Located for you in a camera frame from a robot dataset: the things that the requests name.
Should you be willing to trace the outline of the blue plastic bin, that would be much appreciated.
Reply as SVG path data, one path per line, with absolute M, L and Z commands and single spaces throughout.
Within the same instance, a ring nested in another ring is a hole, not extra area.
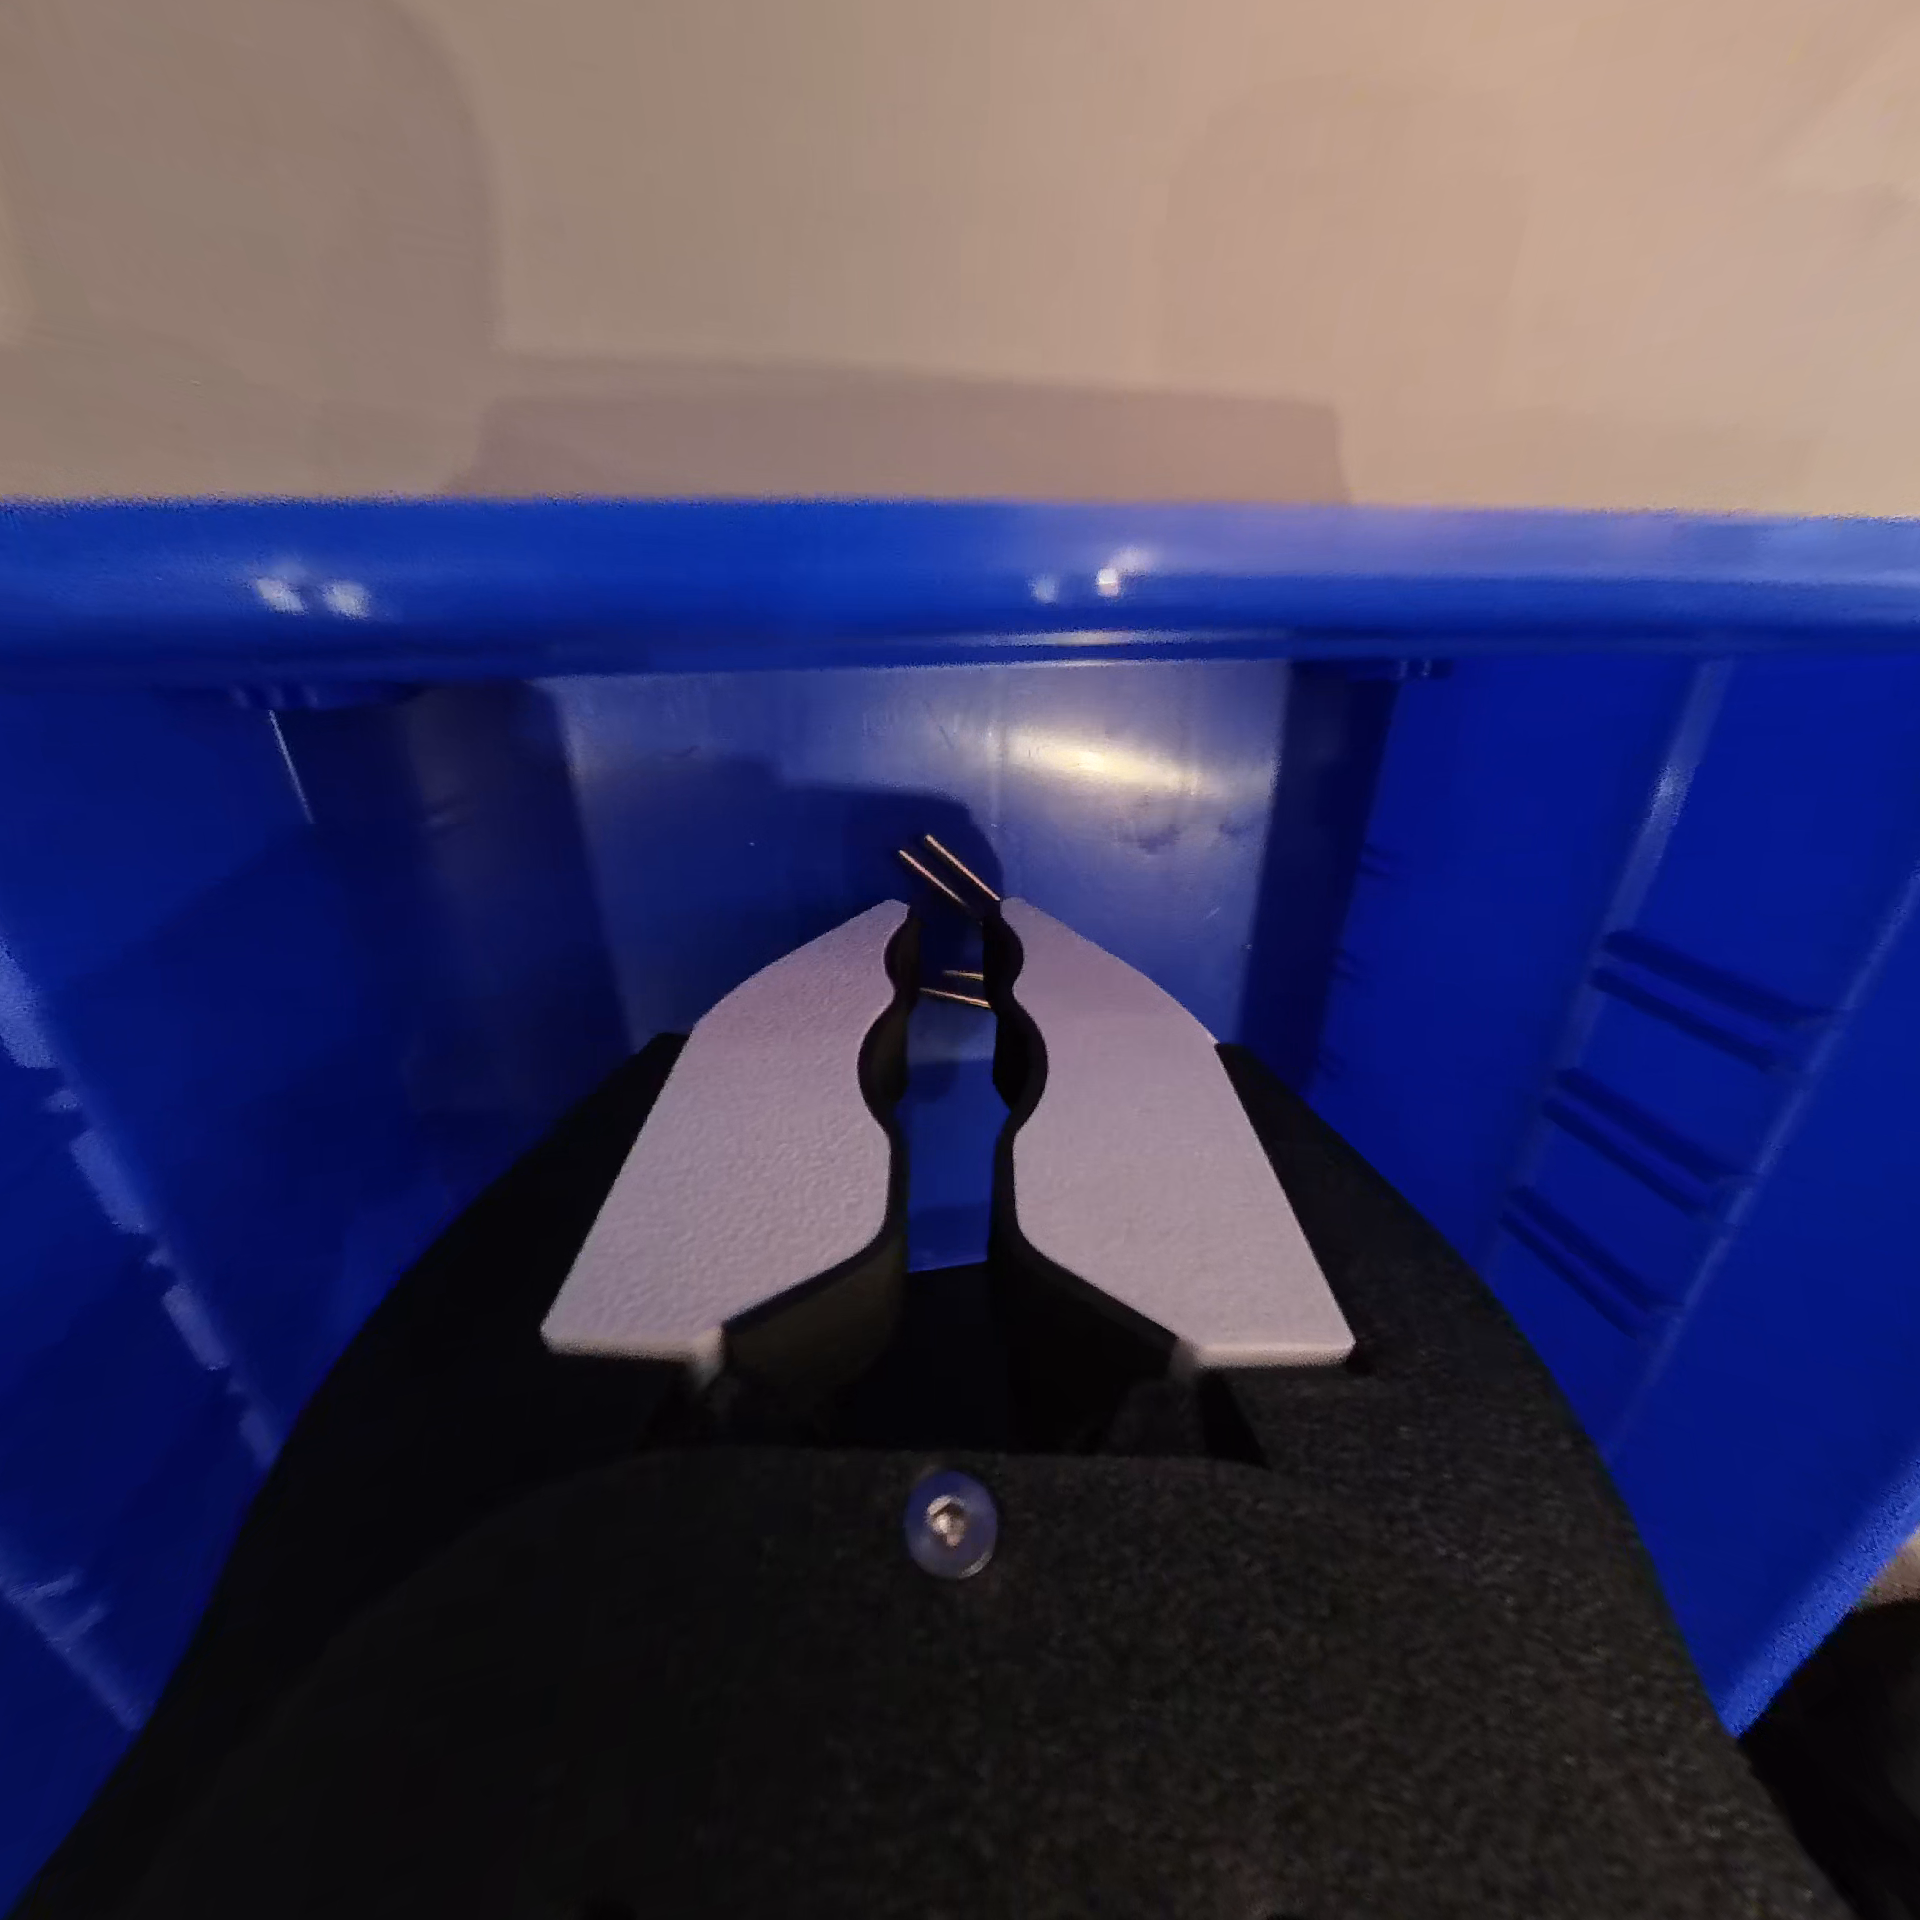
M 921 832 L 1349 1363 L 1017 1252 Z M 877 901 L 889 1350 L 547 1352 Z M 3 1916 L 1917 1916 L 1914 1531 L 1917 522 L 3 504 Z

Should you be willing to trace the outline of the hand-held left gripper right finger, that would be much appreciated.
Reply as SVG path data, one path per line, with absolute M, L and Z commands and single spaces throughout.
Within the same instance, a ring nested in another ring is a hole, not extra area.
M 1001 899 L 1007 1019 L 1039 1092 L 1009 1098 L 1017 1252 L 1165 1338 L 1185 1372 L 1335 1370 L 1355 1334 L 1228 1079 L 1155 980 Z

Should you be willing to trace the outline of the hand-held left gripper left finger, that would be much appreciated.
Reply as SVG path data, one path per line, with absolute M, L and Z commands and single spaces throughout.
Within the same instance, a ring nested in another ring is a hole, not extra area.
M 688 1033 L 543 1344 L 679 1370 L 867 1370 L 904 1293 L 913 911 L 877 901 Z

